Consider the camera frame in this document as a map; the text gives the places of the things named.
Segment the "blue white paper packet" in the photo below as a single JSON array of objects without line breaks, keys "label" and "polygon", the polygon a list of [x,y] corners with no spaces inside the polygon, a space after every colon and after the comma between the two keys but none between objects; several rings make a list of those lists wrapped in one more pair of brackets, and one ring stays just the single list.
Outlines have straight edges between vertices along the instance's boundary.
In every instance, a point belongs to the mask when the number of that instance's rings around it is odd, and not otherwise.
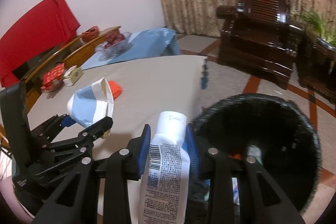
[{"label": "blue white paper packet", "polygon": [[105,77],[76,91],[67,103],[70,117],[87,128],[104,117],[112,118],[114,99]]}]

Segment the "orange foam net thick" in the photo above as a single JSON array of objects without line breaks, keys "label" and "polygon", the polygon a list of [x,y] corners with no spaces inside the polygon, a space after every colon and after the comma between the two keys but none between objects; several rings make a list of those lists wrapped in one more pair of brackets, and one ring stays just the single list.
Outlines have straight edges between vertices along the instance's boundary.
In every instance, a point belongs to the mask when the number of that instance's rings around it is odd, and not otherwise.
[{"label": "orange foam net thick", "polygon": [[109,87],[112,92],[113,99],[115,100],[122,94],[122,87],[115,81],[108,81]]}]

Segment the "white toothpaste tube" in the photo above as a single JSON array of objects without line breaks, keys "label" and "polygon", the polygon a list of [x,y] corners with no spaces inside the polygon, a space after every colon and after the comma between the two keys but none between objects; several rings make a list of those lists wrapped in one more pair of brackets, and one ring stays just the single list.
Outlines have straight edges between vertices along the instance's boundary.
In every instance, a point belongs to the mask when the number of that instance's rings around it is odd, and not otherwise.
[{"label": "white toothpaste tube", "polygon": [[174,111],[159,115],[141,179],[139,223],[184,223],[190,157],[183,148],[187,117]]}]

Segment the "black lined trash bin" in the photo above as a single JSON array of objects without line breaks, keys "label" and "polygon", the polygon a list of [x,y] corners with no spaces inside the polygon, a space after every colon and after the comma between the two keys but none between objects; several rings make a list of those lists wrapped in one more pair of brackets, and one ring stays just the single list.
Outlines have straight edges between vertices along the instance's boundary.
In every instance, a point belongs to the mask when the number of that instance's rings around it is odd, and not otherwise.
[{"label": "black lined trash bin", "polygon": [[[310,205],[321,169],[318,133],[292,101],[265,94],[239,94],[221,100],[195,118],[193,132],[211,147],[241,160],[255,157],[276,180],[300,215]],[[187,205],[201,209],[209,186],[189,178]],[[201,216],[186,223],[201,223]]]}]

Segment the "red snack box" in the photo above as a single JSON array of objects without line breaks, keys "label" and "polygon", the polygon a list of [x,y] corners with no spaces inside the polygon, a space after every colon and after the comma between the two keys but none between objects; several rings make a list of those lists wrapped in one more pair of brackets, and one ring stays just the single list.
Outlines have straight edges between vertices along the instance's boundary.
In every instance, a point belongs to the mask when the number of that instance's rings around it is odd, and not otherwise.
[{"label": "red snack box", "polygon": [[49,72],[43,75],[41,91],[48,93],[58,90],[63,84],[64,72],[64,63],[57,63]]}]

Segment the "white tissue box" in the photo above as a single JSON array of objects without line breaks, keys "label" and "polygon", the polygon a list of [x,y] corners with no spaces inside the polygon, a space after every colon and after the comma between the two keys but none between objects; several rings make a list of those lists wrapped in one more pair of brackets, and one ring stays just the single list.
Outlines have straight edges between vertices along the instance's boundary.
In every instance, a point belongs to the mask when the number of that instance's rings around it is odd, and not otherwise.
[{"label": "white tissue box", "polygon": [[70,67],[66,73],[64,73],[63,82],[65,86],[73,86],[83,75],[83,71],[76,65]]}]

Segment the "grey tablecloth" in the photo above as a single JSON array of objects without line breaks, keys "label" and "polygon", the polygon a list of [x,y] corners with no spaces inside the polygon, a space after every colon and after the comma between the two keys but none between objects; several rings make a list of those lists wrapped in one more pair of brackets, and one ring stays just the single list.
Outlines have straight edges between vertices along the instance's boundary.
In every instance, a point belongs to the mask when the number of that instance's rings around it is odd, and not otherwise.
[{"label": "grey tablecloth", "polygon": [[206,58],[197,55],[164,56],[105,65],[84,71],[74,86],[52,98],[43,94],[28,113],[30,128],[55,114],[67,113],[67,103],[77,90],[105,77],[122,87],[114,102],[111,134],[94,143],[94,160],[104,159],[141,135],[145,124],[156,132],[159,114],[176,111],[191,121],[201,113],[198,102]]}]

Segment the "wooden TV cabinet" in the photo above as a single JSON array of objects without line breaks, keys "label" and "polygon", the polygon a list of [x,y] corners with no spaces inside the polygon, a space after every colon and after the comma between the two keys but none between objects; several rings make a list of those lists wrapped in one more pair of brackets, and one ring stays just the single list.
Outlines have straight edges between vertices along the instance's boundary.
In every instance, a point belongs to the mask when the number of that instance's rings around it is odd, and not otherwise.
[{"label": "wooden TV cabinet", "polygon": [[66,68],[83,65],[94,53],[95,47],[105,41],[105,38],[114,33],[120,32],[121,26],[106,28],[98,34],[98,37],[82,44],[79,35],[66,46],[56,46],[45,56],[38,60],[37,64],[21,78],[26,85],[26,106],[29,111],[41,96],[42,78],[44,73],[50,71],[57,63],[64,63]]}]

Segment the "glass fruit bowl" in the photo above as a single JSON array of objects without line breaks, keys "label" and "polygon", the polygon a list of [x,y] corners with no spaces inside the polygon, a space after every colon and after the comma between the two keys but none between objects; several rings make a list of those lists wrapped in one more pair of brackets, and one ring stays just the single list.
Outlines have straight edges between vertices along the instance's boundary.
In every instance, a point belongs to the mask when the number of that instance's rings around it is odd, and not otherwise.
[{"label": "glass fruit bowl", "polygon": [[131,49],[133,46],[133,43],[130,41],[131,33],[125,32],[122,34],[125,36],[125,40],[121,42],[118,42],[108,48],[104,48],[106,41],[96,46],[95,52],[99,54],[99,61],[114,59]]}]

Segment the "red cloth cover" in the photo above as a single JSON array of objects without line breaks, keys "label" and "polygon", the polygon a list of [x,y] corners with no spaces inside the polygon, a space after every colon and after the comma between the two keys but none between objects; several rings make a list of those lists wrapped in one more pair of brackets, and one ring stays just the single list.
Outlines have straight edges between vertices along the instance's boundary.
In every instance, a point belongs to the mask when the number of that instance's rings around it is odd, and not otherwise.
[{"label": "red cloth cover", "polygon": [[43,0],[26,12],[1,37],[1,86],[16,84],[15,69],[53,47],[66,45],[79,27],[65,0]]}]

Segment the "red basket on cabinet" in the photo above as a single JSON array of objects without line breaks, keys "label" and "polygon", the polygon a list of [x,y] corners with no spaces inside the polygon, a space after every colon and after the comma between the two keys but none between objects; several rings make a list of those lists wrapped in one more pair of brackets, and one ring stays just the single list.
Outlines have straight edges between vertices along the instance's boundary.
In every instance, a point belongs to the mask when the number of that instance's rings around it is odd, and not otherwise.
[{"label": "red basket on cabinet", "polygon": [[98,26],[93,26],[90,29],[84,31],[82,33],[81,39],[83,42],[87,43],[90,42],[91,40],[97,38],[100,35],[100,30]]}]

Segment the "red apples in bowl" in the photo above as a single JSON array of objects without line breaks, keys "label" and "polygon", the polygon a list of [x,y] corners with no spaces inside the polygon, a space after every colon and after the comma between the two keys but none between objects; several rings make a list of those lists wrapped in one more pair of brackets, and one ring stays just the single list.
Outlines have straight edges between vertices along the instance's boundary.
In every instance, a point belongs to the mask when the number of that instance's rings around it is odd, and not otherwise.
[{"label": "red apples in bowl", "polygon": [[105,37],[106,44],[104,48],[108,48],[118,42],[125,40],[125,36],[119,32],[113,32]]}]

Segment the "light blue tablecloth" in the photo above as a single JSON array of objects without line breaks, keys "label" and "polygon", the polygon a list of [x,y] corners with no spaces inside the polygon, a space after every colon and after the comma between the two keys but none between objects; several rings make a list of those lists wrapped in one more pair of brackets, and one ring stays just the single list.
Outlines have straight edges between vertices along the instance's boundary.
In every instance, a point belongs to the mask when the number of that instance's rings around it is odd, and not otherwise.
[{"label": "light blue tablecloth", "polygon": [[177,34],[175,30],[169,28],[135,32],[131,34],[129,41],[132,47],[125,53],[111,59],[104,59],[101,53],[96,52],[81,66],[81,69],[84,71],[124,61],[180,55]]}]

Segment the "dark wooden side table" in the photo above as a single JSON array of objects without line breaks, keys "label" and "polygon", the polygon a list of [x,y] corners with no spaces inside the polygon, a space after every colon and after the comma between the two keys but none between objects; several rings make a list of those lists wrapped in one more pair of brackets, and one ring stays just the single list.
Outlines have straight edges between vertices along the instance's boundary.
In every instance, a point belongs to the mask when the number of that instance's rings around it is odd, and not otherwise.
[{"label": "dark wooden side table", "polygon": [[304,34],[296,57],[298,82],[335,103],[335,47]]}]

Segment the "green potted plant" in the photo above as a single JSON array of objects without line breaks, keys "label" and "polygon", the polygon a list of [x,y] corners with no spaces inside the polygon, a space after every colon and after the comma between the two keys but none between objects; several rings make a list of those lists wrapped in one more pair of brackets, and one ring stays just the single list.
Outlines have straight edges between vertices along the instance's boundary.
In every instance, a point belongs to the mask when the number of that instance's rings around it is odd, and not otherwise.
[{"label": "green potted plant", "polygon": [[310,32],[335,47],[335,21],[328,20],[313,7],[308,10],[293,10],[291,15],[303,23]]}]

